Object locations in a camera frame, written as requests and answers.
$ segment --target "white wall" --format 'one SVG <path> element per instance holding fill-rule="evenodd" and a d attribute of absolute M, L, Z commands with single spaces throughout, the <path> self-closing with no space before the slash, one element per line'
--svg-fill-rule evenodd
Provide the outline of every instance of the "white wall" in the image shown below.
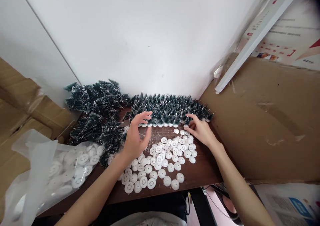
<path fill-rule="evenodd" d="M 63 87 L 77 79 L 25 0 L 0 0 L 0 57 L 65 106 Z"/>
<path fill-rule="evenodd" d="M 257 0 L 28 0 L 81 83 L 199 98 Z"/>

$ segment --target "wooden table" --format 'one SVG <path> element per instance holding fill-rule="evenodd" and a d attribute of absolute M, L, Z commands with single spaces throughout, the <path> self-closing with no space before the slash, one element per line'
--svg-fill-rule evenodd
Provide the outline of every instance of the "wooden table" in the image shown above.
<path fill-rule="evenodd" d="M 125 112 L 130 110 L 130 107 L 125 107 L 119 114 L 120 119 L 122 119 Z M 124 123 L 121 126 L 127 125 L 129 125 L 129 120 L 124 121 Z M 178 126 L 178 129 L 183 129 L 183 125 L 180 124 Z M 147 127 L 139 128 L 139 132 L 142 138 L 144 137 L 146 130 Z M 144 151 L 145 156 L 147 157 L 150 155 L 149 150 L 152 144 L 157 144 L 158 142 L 161 142 L 162 137 L 166 137 L 167 139 L 173 139 L 176 136 L 180 136 L 180 134 L 175 134 L 173 130 L 174 127 L 152 127 L 152 137 L 148 144 L 148 148 Z M 179 191 L 222 182 L 222 177 L 219 172 L 219 168 L 209 149 L 196 138 L 194 138 L 193 143 L 197 146 L 196 151 L 198 152 L 195 164 L 192 164 L 189 162 L 188 159 L 185 159 L 186 162 L 185 164 L 181 165 L 180 171 L 174 170 L 172 173 L 169 173 L 168 170 L 164 168 L 166 170 L 166 175 L 169 175 L 172 180 L 176 179 L 177 173 L 182 173 L 184 175 L 185 180 L 183 183 L 180 184 Z M 172 159 L 169 159 L 168 162 L 174 164 Z M 69 197 L 65 198 L 58 204 L 54 205 L 53 207 L 42 213 L 40 217 L 57 215 L 66 212 L 74 204 L 74 202 L 87 190 L 87 188 L 89 188 L 90 185 L 100 176 L 102 172 L 102 166 L 100 164 L 97 164 L 92 173 L 89 175 L 89 177 L 86 179 L 86 181 L 78 191 L 76 191 Z M 124 185 L 121 184 L 121 181 L 118 181 L 115 184 L 112 192 L 110 193 L 110 196 L 106 204 L 120 203 L 124 201 L 166 194 L 171 192 L 174 192 L 171 186 L 164 186 L 163 179 L 160 179 L 159 177 L 157 179 L 157 185 L 152 190 L 144 188 L 138 194 L 136 194 L 134 191 L 131 194 L 125 193 Z"/>

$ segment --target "hand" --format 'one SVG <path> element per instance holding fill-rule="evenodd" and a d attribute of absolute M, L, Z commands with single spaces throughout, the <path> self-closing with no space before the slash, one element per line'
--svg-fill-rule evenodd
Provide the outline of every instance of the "hand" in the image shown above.
<path fill-rule="evenodd" d="M 193 120 L 190 122 L 189 127 L 185 127 L 184 130 L 199 139 L 211 151 L 216 151 L 216 148 L 223 149 L 223 145 L 217 140 L 207 122 L 200 121 L 194 114 L 186 114 L 186 116 Z"/>
<path fill-rule="evenodd" d="M 147 124 L 148 122 L 145 119 L 151 119 L 149 115 L 152 112 L 142 112 L 137 114 L 134 119 L 131 121 L 130 129 L 127 132 L 126 143 L 124 144 L 124 148 L 122 154 L 128 162 L 131 163 L 135 158 L 138 158 L 140 154 L 146 149 L 148 143 L 151 138 L 151 127 L 148 127 L 146 136 L 144 139 L 140 139 L 138 125 L 140 123 Z"/>

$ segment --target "pile of white discs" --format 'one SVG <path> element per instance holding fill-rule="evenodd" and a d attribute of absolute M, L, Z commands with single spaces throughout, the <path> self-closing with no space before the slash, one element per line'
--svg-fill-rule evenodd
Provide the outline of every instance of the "pile of white discs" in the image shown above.
<path fill-rule="evenodd" d="M 183 174 L 178 172 L 176 178 L 171 179 L 166 175 L 166 169 L 170 173 L 174 170 L 180 171 L 186 159 L 194 164 L 198 153 L 193 143 L 193 136 L 188 131 L 174 129 L 174 132 L 180 135 L 173 139 L 163 137 L 161 142 L 153 144 L 149 150 L 146 149 L 137 159 L 134 159 L 121 174 L 118 180 L 125 186 L 126 193 L 130 194 L 133 191 L 140 193 L 146 187 L 153 189 L 158 178 L 166 187 L 171 186 L 173 190 L 179 189 L 179 184 L 184 182 Z"/>
<path fill-rule="evenodd" d="M 104 153 L 104 146 L 83 143 L 70 151 L 59 151 L 49 171 L 47 190 L 50 194 L 66 195 L 79 188 Z"/>

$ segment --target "plastic bag of white bases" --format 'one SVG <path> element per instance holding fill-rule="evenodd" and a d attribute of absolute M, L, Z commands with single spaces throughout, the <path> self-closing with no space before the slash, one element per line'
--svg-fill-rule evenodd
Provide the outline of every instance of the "plastic bag of white bases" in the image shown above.
<path fill-rule="evenodd" d="M 59 144 L 32 129 L 12 145 L 12 150 L 28 158 L 31 169 L 8 188 L 1 226 L 30 226 L 36 216 L 77 191 L 99 162 L 104 146 L 92 142 Z"/>

